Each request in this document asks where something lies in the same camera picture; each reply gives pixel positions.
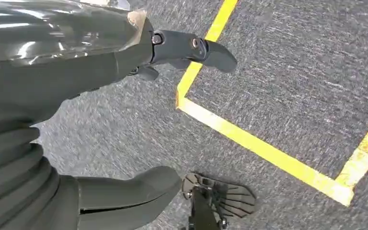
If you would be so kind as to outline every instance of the yellow tape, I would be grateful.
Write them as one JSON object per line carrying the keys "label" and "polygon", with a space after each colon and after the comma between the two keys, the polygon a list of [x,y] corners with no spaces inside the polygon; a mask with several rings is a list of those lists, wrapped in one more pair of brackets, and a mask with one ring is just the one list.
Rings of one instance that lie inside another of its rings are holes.
{"label": "yellow tape", "polygon": [[[230,14],[235,9],[237,2],[238,0],[225,0],[223,2],[217,16],[214,19],[214,22],[212,23],[211,28],[208,30],[208,33],[205,36],[206,40],[213,42],[216,42],[218,40],[219,35],[222,33],[222,30],[225,27],[225,24],[228,21]],[[190,64],[190,66],[187,68],[187,71],[184,73],[181,82],[177,86],[176,99],[185,97],[201,68],[202,65],[199,63],[192,62]]]}
{"label": "yellow tape", "polygon": [[268,162],[316,188],[341,204],[349,206],[354,195],[350,188],[339,184],[333,179],[319,173],[297,159],[288,156],[286,153],[186,98],[181,98],[178,106],[182,111],[198,121],[256,153]]}
{"label": "yellow tape", "polygon": [[365,135],[358,148],[353,152],[341,173],[336,178],[336,181],[353,189],[367,171],[368,133]]}

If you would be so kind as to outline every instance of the gray carpet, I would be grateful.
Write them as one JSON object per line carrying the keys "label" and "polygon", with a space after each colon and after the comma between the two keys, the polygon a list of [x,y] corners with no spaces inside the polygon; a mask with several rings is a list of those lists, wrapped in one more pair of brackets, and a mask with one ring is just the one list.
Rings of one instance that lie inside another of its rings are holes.
{"label": "gray carpet", "polygon": [[[155,28],[204,36],[221,1],[130,1]],[[368,131],[368,1],[240,0],[219,40],[238,59],[233,74],[204,68],[188,97],[335,178]],[[346,208],[174,109],[183,71],[160,66],[63,103],[39,125],[62,173],[128,179],[157,165],[249,186],[256,213],[240,230],[368,230],[368,173]],[[185,226],[179,195],[143,229]]]}

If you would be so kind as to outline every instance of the dark gray robot body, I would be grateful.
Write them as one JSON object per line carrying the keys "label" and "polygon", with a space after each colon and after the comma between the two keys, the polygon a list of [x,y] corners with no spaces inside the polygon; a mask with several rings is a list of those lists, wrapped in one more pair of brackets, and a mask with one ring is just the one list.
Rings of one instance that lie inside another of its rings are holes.
{"label": "dark gray robot body", "polygon": [[173,169],[126,181],[59,175],[31,143],[39,137],[31,126],[82,92],[128,75],[155,79],[153,65],[185,68],[189,61],[236,67],[223,46],[154,31],[140,12],[67,0],[0,1],[0,230],[125,230],[153,221],[180,188]]}

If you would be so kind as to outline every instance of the mechanical foot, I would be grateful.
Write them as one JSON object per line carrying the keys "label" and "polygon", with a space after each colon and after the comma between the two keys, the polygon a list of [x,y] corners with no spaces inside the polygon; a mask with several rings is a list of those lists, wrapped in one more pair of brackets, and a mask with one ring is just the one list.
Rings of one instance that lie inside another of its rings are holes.
{"label": "mechanical foot", "polygon": [[226,229],[229,224],[228,218],[243,218],[255,210],[256,199],[246,187],[213,180],[196,173],[185,176],[182,193],[185,199],[192,200],[189,229],[206,228],[200,227],[201,223],[196,228],[196,220],[199,216],[202,216],[200,219],[202,223],[211,222],[207,208],[200,203],[205,203],[210,212],[215,212],[219,218],[216,223],[218,228],[211,227],[209,228],[211,230]]}

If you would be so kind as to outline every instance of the screw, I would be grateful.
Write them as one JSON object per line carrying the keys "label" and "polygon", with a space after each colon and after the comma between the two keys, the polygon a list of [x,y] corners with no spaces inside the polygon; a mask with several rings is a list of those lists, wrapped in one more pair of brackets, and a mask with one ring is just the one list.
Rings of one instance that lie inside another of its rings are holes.
{"label": "screw", "polygon": [[199,47],[199,42],[197,38],[194,38],[191,42],[191,44],[193,45],[194,48],[198,48]]}
{"label": "screw", "polygon": [[161,44],[163,42],[163,39],[159,34],[155,34],[153,37],[151,37],[151,42],[154,45],[158,45],[158,44]]}

